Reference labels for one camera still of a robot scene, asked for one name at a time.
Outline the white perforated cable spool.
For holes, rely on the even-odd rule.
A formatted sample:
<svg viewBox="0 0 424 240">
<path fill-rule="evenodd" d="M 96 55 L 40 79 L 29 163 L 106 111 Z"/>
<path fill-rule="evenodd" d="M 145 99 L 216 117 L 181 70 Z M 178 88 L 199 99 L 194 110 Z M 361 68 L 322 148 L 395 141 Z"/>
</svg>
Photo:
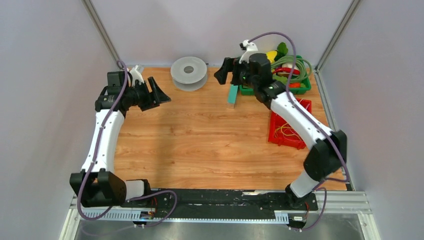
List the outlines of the white perforated cable spool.
<svg viewBox="0 0 424 240">
<path fill-rule="evenodd" d="M 191 92 L 202 88 L 208 80 L 207 64 L 195 56 L 176 60 L 170 68 L 174 85 L 183 91 Z"/>
</svg>

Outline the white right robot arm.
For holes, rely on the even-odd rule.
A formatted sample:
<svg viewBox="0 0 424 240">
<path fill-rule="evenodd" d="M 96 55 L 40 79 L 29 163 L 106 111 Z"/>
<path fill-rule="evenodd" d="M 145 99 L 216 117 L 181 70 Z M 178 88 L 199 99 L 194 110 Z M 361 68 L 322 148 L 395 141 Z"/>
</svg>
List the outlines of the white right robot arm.
<svg viewBox="0 0 424 240">
<path fill-rule="evenodd" d="M 285 195 L 286 205 L 299 209 L 305 203 L 305 196 L 329 175 L 346 167 L 346 134 L 325 126 L 305 110 L 287 85 L 273 78 L 270 61 L 264 53 L 254 53 L 248 60 L 224 58 L 214 77 L 224 85 L 228 73 L 232 74 L 232 85 L 250 86 L 256 99 L 284 119 L 306 144 L 309 153 L 303 162 L 303 171 L 287 186 Z"/>
</svg>

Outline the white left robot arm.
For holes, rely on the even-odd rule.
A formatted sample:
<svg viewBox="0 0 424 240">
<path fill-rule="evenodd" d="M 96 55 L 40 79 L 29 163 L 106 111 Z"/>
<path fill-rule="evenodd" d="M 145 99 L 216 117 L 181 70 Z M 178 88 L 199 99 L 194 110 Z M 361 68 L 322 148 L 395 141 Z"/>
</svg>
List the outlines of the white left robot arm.
<svg viewBox="0 0 424 240">
<path fill-rule="evenodd" d="M 95 130 L 80 172 L 70 175 L 69 183 L 85 208 L 121 206 L 133 199 L 140 207 L 148 207 L 153 194 L 145 179 L 122 180 L 115 175 L 115 152 L 127 111 L 134 106 L 147 111 L 170 102 L 150 76 L 131 71 L 107 73 L 107 85 L 94 103 Z"/>
</svg>

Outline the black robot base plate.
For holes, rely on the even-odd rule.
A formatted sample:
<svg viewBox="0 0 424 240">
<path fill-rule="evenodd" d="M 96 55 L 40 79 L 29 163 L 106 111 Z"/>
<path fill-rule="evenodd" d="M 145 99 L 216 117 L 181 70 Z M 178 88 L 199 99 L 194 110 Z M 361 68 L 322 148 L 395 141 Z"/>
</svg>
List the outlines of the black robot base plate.
<svg viewBox="0 0 424 240">
<path fill-rule="evenodd" d="M 232 189 L 170 189 L 159 188 L 149 193 L 158 195 L 148 199 L 126 202 L 124 208 L 155 210 L 155 217 L 163 218 L 172 211 L 171 218 L 202 220 L 271 220 L 275 211 L 291 211 L 283 191 Z"/>
</svg>

